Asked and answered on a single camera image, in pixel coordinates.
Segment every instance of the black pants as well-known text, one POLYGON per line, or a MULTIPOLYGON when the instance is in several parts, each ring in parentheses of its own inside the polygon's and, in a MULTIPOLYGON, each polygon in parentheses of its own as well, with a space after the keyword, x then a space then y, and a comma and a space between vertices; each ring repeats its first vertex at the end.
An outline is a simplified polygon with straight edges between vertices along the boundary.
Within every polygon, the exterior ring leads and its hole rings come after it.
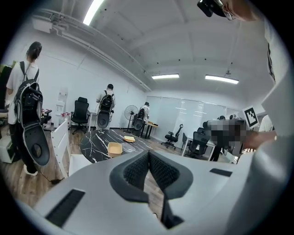
POLYGON ((14 125, 10 124, 9 131, 12 147, 16 154, 16 157, 23 160, 24 164, 27 166, 28 172, 35 173, 37 169, 23 142, 23 127, 19 123, 16 123, 14 125))
POLYGON ((218 147, 218 146, 215 146, 215 149, 212 153, 212 156, 211 156, 211 161, 213 162, 217 162, 217 160, 219 159, 220 157, 220 153, 221 153, 221 147, 218 147))

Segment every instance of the white t-shirt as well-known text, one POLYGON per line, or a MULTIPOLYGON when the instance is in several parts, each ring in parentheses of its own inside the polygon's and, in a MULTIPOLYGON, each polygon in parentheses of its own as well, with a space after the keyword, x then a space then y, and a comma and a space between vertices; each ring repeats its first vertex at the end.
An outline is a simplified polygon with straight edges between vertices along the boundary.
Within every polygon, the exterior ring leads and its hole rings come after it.
MULTIPOLYGON (((107 95, 112 95, 113 94, 113 91, 109 90, 109 89, 107 89, 106 92, 107 92, 107 95)), ((104 96, 106 96, 105 91, 101 92, 97 96, 97 100, 96 100, 97 103, 101 102, 101 100, 103 99, 104 96)), ((113 107, 114 107, 115 106, 115 95, 112 97, 112 100, 113 100, 113 107)))
POLYGON ((146 122, 147 121, 147 119, 149 119, 149 110, 150 110, 150 108, 147 106, 147 105, 143 105, 141 108, 140 108, 140 110, 141 109, 144 109, 144 112, 145 112, 145 116, 144 116, 144 122, 146 122))
POLYGON ((272 128, 273 128, 273 125, 272 125, 272 122, 270 120, 270 117, 268 115, 264 116, 262 121, 261 121, 259 131, 268 132, 268 131, 272 131, 272 128))
MULTIPOLYGON (((28 68, 29 62, 25 61, 24 62, 24 72, 27 71, 26 75, 28 77, 28 79, 34 79, 36 76, 36 73, 38 71, 38 66, 35 63, 32 63, 30 65, 30 67, 28 68)), ((24 82, 23 80, 24 78, 24 74, 20 68, 20 64, 19 62, 16 63, 10 73, 8 82, 6 87, 9 89, 12 89, 13 92, 11 95, 8 96, 8 100, 9 100, 9 111, 8 111, 8 123, 9 124, 15 124, 16 123, 16 115, 14 113, 14 97, 18 91, 18 88, 20 87, 20 85, 24 82)))
POLYGON ((269 44, 270 57, 276 83, 282 80, 291 63, 287 49, 280 36, 268 20, 265 21, 265 38, 269 44))

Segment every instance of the camera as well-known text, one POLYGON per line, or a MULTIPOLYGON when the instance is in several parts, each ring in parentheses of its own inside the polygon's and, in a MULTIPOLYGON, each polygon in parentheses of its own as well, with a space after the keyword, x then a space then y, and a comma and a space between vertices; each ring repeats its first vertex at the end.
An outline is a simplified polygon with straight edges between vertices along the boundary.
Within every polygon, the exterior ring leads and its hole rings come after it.
POLYGON ((221 0, 200 0, 197 6, 207 17, 211 17, 214 13, 220 17, 226 17, 228 20, 234 19, 229 12, 222 10, 223 3, 221 0))

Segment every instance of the ceiling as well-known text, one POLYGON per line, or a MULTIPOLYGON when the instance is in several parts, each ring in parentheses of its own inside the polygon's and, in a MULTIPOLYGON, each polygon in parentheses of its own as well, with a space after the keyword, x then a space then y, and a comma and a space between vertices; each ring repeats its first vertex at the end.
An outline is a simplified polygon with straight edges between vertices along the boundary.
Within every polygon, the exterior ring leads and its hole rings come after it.
MULTIPOLYGON (((224 76, 227 70, 231 72, 228 77, 240 80, 235 86, 240 92, 267 81, 263 23, 228 21, 216 15, 209 18, 197 2, 105 0, 90 26, 123 49, 132 62, 127 65, 125 58, 124 66, 131 66, 128 71, 151 89, 229 92, 231 85, 204 79, 206 74, 224 76), (179 73, 180 79, 151 78, 168 73, 179 73)), ((82 22, 91 3, 92 0, 52 0, 44 8, 82 22)), ((110 48, 102 46, 101 40, 96 46, 115 56, 110 48)))

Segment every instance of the electric fan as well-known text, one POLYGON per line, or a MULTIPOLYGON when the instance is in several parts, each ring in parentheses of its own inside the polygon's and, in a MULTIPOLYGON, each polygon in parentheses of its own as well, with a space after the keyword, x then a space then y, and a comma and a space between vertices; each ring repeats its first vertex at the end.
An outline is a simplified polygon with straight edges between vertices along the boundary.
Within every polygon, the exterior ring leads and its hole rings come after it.
POLYGON ((125 109, 124 116, 126 119, 129 120, 128 128, 126 131, 127 133, 130 133, 129 126, 130 126, 130 122, 134 119, 133 115, 138 114, 138 112, 139 112, 138 108, 134 105, 127 106, 127 108, 125 109))

